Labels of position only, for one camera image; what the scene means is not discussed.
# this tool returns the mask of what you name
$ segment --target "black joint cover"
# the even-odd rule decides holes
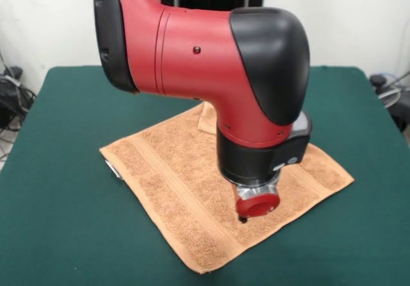
[[[129,71],[120,0],[94,0],[95,29],[102,67],[110,83],[138,93]]]
[[[231,29],[250,86],[265,115],[286,126],[299,116],[310,73],[308,38],[290,12],[237,8]]]

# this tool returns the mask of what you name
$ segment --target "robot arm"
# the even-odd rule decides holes
[[[311,131],[301,113],[309,46],[299,20],[273,8],[217,12],[95,0],[95,25],[114,86],[213,104],[218,165],[238,187],[238,213],[272,211],[280,169],[301,161]]]

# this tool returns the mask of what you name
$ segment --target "green table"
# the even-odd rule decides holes
[[[360,70],[313,68],[306,101],[356,181],[204,276],[98,152],[196,104],[52,69],[0,174],[0,285],[410,285],[410,150]]]

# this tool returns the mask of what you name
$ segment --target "white wall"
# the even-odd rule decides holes
[[[410,69],[410,0],[265,0],[303,22],[314,65]],[[39,90],[56,65],[99,64],[92,0],[0,0],[0,48]]]

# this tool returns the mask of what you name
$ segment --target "orange towel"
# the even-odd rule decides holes
[[[319,148],[285,167],[279,207],[242,224],[217,169],[216,114],[203,103],[101,149],[181,260],[206,273],[296,220],[353,178]]]

